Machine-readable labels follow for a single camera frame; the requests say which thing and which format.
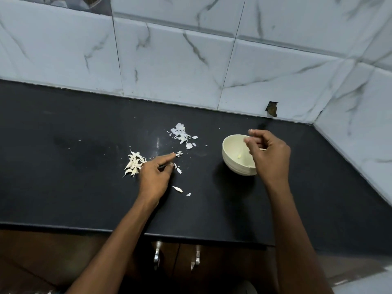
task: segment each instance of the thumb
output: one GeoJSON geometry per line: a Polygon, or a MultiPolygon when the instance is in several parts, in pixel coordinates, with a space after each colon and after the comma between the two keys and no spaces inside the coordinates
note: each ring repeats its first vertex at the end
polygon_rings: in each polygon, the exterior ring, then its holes
{"type": "Polygon", "coordinates": [[[173,172],[173,163],[169,163],[166,165],[162,173],[167,173],[170,177],[171,173],[173,172]]]}
{"type": "Polygon", "coordinates": [[[251,155],[260,153],[260,148],[253,138],[246,137],[246,138],[244,138],[244,142],[246,143],[247,147],[249,148],[251,155]]]}

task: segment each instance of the forearm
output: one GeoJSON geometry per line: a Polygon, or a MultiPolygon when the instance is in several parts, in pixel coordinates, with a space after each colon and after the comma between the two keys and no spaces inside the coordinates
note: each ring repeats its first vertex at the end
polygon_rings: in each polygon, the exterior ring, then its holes
{"type": "Polygon", "coordinates": [[[117,293],[128,260],[154,207],[138,197],[67,294],[117,293]]]}
{"type": "Polygon", "coordinates": [[[267,188],[274,222],[280,292],[333,293],[297,212],[288,183],[267,188]]]}

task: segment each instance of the bowl rim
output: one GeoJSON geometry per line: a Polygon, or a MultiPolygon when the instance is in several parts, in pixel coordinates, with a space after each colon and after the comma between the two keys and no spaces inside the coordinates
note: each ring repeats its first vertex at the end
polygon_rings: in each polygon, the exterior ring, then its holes
{"type": "Polygon", "coordinates": [[[229,159],[231,159],[233,162],[235,162],[235,163],[237,163],[237,164],[239,164],[239,165],[241,165],[241,166],[243,166],[243,167],[246,167],[246,168],[249,168],[249,169],[256,169],[256,165],[255,165],[254,167],[252,167],[252,166],[247,166],[247,165],[243,165],[242,163],[239,163],[239,162],[233,160],[232,158],[230,158],[230,156],[229,156],[228,153],[226,152],[225,147],[223,146],[223,144],[225,143],[225,140],[226,140],[227,138],[232,137],[232,136],[242,136],[243,138],[249,137],[249,136],[243,135],[243,134],[232,134],[232,135],[229,135],[228,137],[226,137],[225,139],[223,139],[223,141],[222,141],[222,150],[225,152],[225,154],[227,155],[227,157],[228,157],[229,159]]]}

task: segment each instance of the backsplash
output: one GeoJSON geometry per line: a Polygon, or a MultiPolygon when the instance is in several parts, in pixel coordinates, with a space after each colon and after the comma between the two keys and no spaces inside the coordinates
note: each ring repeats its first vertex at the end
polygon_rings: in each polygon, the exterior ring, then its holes
{"type": "Polygon", "coordinates": [[[324,110],[318,130],[392,202],[392,0],[28,1],[0,0],[0,78],[265,117],[272,101],[303,123],[324,110]]]}

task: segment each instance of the white bowl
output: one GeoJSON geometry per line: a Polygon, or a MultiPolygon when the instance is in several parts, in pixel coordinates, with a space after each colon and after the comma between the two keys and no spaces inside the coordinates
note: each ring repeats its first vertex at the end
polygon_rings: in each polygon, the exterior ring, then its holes
{"type": "Polygon", "coordinates": [[[223,161],[237,174],[251,176],[256,175],[256,166],[249,148],[244,142],[246,135],[230,135],[223,140],[222,156],[223,161]]]}

